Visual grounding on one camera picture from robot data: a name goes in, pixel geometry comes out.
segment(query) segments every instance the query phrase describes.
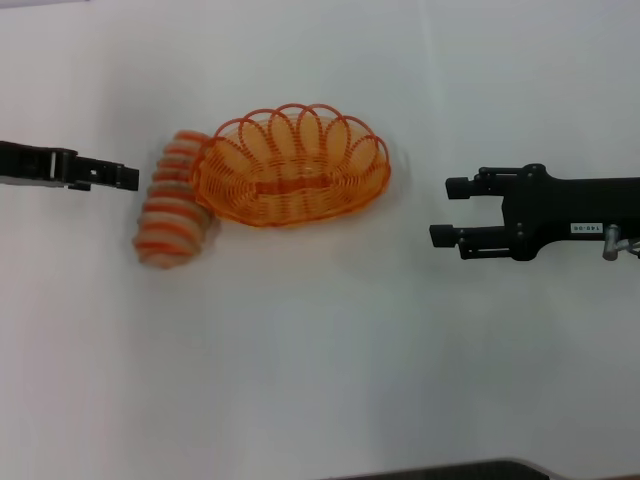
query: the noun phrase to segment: robotic arm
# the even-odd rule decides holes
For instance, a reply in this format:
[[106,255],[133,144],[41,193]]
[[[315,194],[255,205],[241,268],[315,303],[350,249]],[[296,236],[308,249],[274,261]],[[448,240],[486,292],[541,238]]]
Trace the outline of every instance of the robotic arm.
[[449,178],[449,199],[504,197],[504,226],[430,227],[433,246],[460,249],[462,259],[509,257],[533,260],[560,240],[604,242],[603,258],[627,250],[639,256],[640,178],[561,180],[541,164],[523,168],[481,168],[472,180]]
[[79,157],[74,150],[0,142],[0,183],[67,187],[87,192],[92,185],[102,185],[137,191],[138,177],[138,170]]

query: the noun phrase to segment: white table surface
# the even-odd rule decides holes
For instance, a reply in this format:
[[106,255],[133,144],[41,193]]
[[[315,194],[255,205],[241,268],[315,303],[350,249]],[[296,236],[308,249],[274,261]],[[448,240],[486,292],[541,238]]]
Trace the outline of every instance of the white table surface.
[[[640,264],[463,262],[428,227],[481,166],[640,175],[633,0],[96,0],[0,11],[0,138],[140,168],[138,194],[0,187],[0,477],[307,480],[494,457],[640,472]],[[181,128],[325,102],[390,193],[197,262],[129,245]]]

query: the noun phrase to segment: basket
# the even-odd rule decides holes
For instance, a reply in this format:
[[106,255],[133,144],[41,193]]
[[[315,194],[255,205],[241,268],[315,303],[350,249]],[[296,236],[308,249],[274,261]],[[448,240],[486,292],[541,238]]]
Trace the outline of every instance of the basket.
[[287,104],[222,125],[190,181],[197,203],[218,217],[282,227],[360,211],[390,177],[387,147],[364,122],[327,105]]

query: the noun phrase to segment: white label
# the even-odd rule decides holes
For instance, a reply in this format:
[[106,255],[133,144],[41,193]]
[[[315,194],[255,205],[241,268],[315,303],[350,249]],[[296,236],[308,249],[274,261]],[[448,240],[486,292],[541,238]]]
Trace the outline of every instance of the white label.
[[601,223],[572,223],[571,233],[604,233]]

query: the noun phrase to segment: orange wire basket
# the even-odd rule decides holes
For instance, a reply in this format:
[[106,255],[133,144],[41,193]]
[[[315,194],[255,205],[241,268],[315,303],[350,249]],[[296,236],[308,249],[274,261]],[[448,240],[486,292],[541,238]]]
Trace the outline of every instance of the orange wire basket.
[[387,146],[364,122],[327,105],[291,103],[222,125],[190,181],[197,203],[220,218],[282,227],[362,210],[390,177]]

